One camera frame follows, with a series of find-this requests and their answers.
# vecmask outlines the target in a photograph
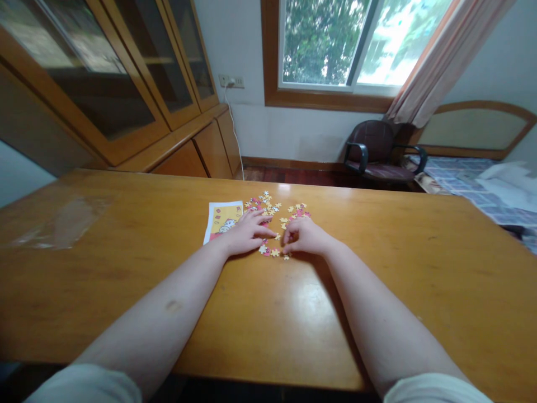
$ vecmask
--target white cloth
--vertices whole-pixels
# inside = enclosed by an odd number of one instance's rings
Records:
[[[141,403],[142,393],[125,374],[91,364],[70,365],[43,383],[29,403]],[[384,403],[492,403],[474,386],[449,375],[428,373],[402,379]]]
[[[491,166],[475,181],[494,193],[509,207],[537,213],[537,178],[527,176],[525,162],[507,162]]]
[[[426,373],[402,379],[390,389],[384,403],[492,403],[462,379]]]
[[[47,380],[26,400],[29,403],[142,403],[140,389],[123,372],[93,364],[75,364]]]

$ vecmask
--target table surface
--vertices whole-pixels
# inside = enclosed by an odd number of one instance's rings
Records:
[[[537,259],[457,196],[76,170],[0,210],[0,359],[70,362],[201,246],[209,202],[264,190],[306,203],[490,398],[534,401]],[[6,247],[92,196],[111,205],[71,249]],[[229,260],[175,371],[370,388],[328,267],[305,254]]]

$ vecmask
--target electrical socket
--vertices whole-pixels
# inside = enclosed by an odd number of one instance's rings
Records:
[[[228,76],[227,74],[219,74],[218,80],[220,81],[220,86],[225,87],[228,86],[228,88],[244,88],[244,79],[242,77],[236,76]]]

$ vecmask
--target mattress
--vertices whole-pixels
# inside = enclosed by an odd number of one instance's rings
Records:
[[[402,166],[414,171],[419,162],[419,156],[405,155]],[[537,255],[537,213],[509,207],[474,180],[495,163],[485,158],[429,157],[424,172],[415,181],[427,193],[453,194],[470,200],[498,225],[526,228],[522,241]]]

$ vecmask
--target white wall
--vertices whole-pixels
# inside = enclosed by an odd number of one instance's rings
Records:
[[[509,102],[537,114],[537,1],[517,0],[444,103],[491,100]],[[506,161],[526,161],[537,172],[537,127]]]
[[[242,155],[286,160],[336,162],[358,123],[378,114],[265,107],[261,2],[195,0],[213,77],[244,78],[245,89],[230,88]],[[220,100],[224,90],[217,85]]]
[[[195,0],[213,77],[243,76],[227,90],[243,155],[334,162],[353,127],[381,115],[265,107],[259,0]],[[476,99],[510,102],[537,113],[537,1],[518,0],[498,24],[445,104]],[[223,89],[218,86],[220,100]],[[509,158],[537,171],[537,129]]]
[[[39,165],[0,142],[0,208],[55,180]]]

